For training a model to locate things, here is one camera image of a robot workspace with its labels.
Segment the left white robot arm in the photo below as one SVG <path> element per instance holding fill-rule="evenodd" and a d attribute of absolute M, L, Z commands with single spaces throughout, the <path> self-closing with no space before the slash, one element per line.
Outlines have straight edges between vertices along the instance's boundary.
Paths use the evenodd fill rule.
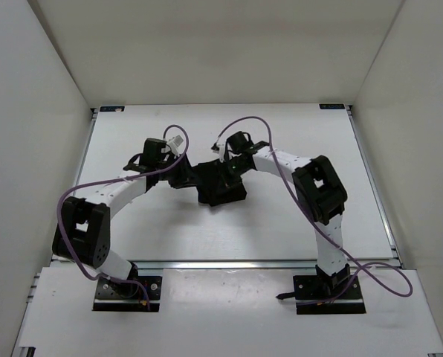
<path fill-rule="evenodd" d="M 54 255 L 76 263 L 88 279 L 106 279 L 121 295 L 133 295 L 139 287 L 138 270 L 111 249 L 111 221 L 161 181 L 172 187 L 190 184 L 187 149 L 179 135 L 148 138 L 117 178 L 85 184 L 96 189 L 85 197 L 75 196 L 74 189 L 64 193 L 56 208 Z"/>

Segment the black skirt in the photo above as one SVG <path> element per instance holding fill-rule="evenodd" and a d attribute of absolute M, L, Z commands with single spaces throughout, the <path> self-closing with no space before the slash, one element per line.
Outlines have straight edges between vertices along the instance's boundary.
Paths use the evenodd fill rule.
<path fill-rule="evenodd" d="M 193 167 L 198 202 L 215 207 L 245 200 L 247 191 L 240 175 L 232 173 L 228 163 L 213 160 Z"/>

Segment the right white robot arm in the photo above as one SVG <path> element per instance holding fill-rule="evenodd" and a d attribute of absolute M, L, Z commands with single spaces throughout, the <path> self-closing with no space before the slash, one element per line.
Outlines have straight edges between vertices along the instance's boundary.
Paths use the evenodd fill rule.
<path fill-rule="evenodd" d="M 342 219 L 347 192 L 330 160 L 324 155 L 303 158 L 270 148 L 264 141 L 253 143 L 246 132 L 231 135 L 225 143 L 214 143 L 212 150 L 220 162 L 236 174 L 256 170 L 278 176 L 295 189 L 295 198 L 314 225 L 317 243 L 317 290 L 333 298 L 349 278 L 343 248 Z"/>

